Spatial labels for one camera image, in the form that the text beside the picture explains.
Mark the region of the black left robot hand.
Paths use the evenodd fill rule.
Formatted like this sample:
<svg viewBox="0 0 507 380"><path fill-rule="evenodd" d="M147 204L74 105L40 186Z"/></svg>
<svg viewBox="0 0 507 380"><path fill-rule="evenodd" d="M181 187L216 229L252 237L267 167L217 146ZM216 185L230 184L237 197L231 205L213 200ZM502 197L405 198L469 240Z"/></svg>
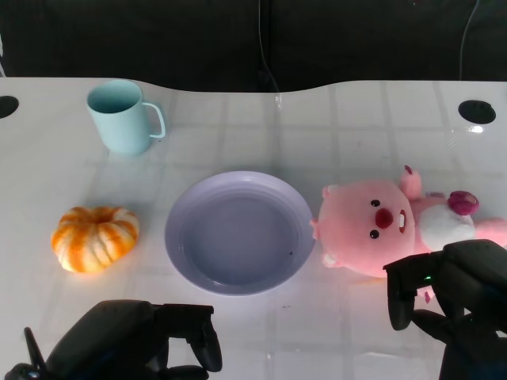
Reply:
<svg viewBox="0 0 507 380"><path fill-rule="evenodd" d="M51 379L207 379L223 368L212 306L99 302L57 343L45 363ZM198 363L169 367L170 339L190 345Z"/></svg>

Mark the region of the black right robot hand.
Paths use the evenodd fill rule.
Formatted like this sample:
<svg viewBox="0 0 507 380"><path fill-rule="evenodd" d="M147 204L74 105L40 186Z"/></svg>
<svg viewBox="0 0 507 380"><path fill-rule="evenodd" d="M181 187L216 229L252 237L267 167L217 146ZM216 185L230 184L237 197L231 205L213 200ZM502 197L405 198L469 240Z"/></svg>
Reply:
<svg viewBox="0 0 507 380"><path fill-rule="evenodd" d="M391 326L414 323L445 345L441 379L506 377L506 250L452 243L384 266Z"/></svg>

